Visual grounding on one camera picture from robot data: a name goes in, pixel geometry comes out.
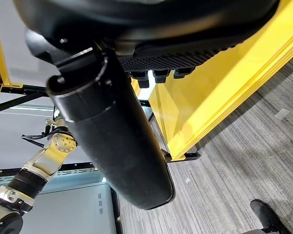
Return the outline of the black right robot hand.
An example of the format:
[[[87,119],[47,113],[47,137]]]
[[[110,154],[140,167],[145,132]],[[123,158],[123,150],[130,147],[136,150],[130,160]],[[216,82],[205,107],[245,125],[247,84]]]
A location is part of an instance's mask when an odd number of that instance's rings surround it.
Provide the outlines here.
[[[276,13],[277,0],[16,0],[31,54],[57,67],[48,96],[111,186],[134,206],[175,189],[131,86],[164,83],[233,48]]]

